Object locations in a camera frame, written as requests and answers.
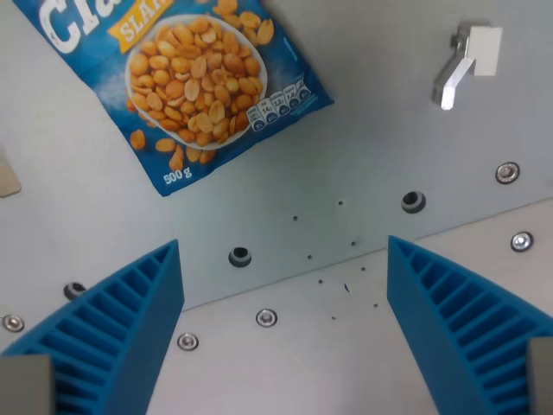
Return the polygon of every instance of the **bowl of peanuts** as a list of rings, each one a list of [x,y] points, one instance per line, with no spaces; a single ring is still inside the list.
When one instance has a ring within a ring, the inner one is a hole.
[[[130,51],[130,101],[156,127],[199,150],[216,150],[250,128],[249,108],[267,93],[267,68],[254,45],[212,16],[158,22]]]

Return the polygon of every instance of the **metal bracket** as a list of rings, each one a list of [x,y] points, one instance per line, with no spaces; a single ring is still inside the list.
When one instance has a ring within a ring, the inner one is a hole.
[[[434,81],[432,100],[443,110],[453,108],[457,86],[471,70],[474,76],[497,72],[502,28],[462,24],[454,37],[454,57]]]

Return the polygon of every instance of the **white metal surface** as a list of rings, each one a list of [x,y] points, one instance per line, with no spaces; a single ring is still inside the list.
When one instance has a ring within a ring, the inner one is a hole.
[[[0,3],[0,147],[22,184],[0,201],[0,308],[32,326],[66,283],[92,286],[173,238],[194,307],[374,252],[389,233],[414,239],[551,196],[552,2],[270,5],[336,105],[163,199],[92,91]],[[467,80],[444,114],[429,95],[466,16],[505,28],[499,71]],[[511,160],[523,173],[500,186],[494,171]],[[400,207],[412,190],[428,200],[417,215]],[[229,265],[235,246],[251,250],[248,267]]]
[[[552,211],[544,201],[419,243],[553,314]],[[523,229],[536,243],[516,253]],[[148,414],[436,414],[386,301],[386,253],[185,311]],[[256,324],[262,308],[278,314],[274,327]],[[176,346],[184,332],[198,336],[195,351]]]

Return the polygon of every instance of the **peanut bag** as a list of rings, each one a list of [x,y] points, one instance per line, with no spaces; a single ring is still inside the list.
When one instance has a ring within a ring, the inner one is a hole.
[[[258,0],[14,0],[163,195],[330,105]]]

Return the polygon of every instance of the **white bowl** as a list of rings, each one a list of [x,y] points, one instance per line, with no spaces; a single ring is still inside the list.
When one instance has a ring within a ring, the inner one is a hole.
[[[197,19],[198,17],[205,17],[210,22],[217,22],[221,25],[221,28],[225,31],[232,31],[234,34],[238,37],[238,42],[240,44],[244,44],[248,46],[251,49],[251,55],[257,59],[257,61],[261,65],[261,72],[259,73],[259,80],[261,80],[263,84],[263,91],[259,95],[259,100],[265,98],[265,94],[267,93],[267,67],[265,66],[265,62],[261,58],[261,55],[257,51],[257,49],[254,48],[254,46],[251,44],[251,42],[237,29],[235,29],[233,26],[228,24],[227,22],[224,22],[216,17],[207,16],[207,15],[177,15],[177,16],[171,16],[166,19],[160,20],[158,23],[154,25],[153,28],[151,28],[148,32],[148,34],[141,39],[141,41],[130,51],[129,58],[127,59],[127,64],[124,68],[124,82],[127,87],[127,93],[129,96],[133,94],[131,83],[130,83],[130,59],[135,54],[140,53],[140,45],[144,41],[153,40],[156,37],[157,30],[161,28],[162,26],[175,26],[177,23],[184,23],[189,24],[193,20]],[[146,119],[148,119],[151,123],[155,124],[157,128],[162,129],[165,131],[170,137],[174,138],[175,140],[189,146],[194,147],[195,149],[199,150],[217,150],[221,147],[225,147],[226,145],[230,143],[234,143],[236,140],[238,140],[242,135],[250,129],[250,126],[248,125],[248,128],[246,128],[243,131],[239,131],[236,134],[234,134],[232,137],[229,137],[223,144],[218,143],[210,143],[204,147],[200,147],[196,142],[193,143],[185,143],[182,138],[179,137],[179,135],[176,132],[167,131],[162,128],[162,126],[159,124],[159,121],[154,120],[146,111],[141,110],[140,108],[137,108],[137,111],[139,111]]]

